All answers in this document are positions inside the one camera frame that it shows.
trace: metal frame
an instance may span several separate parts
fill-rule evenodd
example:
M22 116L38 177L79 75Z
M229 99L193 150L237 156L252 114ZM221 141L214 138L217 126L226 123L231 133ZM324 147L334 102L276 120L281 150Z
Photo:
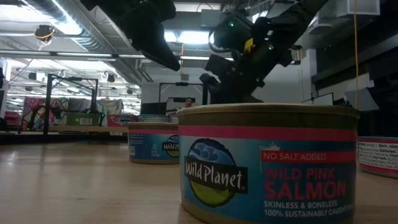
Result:
M78 86L84 87L86 89L91 90L91 107L90 110L94 111L96 108L97 101L97 92L98 92L98 79L97 78L77 78L77 77L68 77L63 78L61 76L55 74L48 74L47 77L47 92L45 97L45 112L44 112L44 130L43 135L49 134L49 119L50 119L50 105L51 105L51 92L52 92L52 82L56 79L65 80L71 83L74 83ZM84 86L78 82L77 80L93 80L95 81L95 89Z
M160 97L162 95L162 92L161 92L162 85L176 85L177 86L177 83L159 83L159 103L160 103ZM204 85L204 84L199 84L199 83L188 83L188 86L189 85L199 85L199 86L203 87L202 94L201 94L201 104L207 105L208 104L208 99L207 99L208 98L208 90L209 90L208 86Z

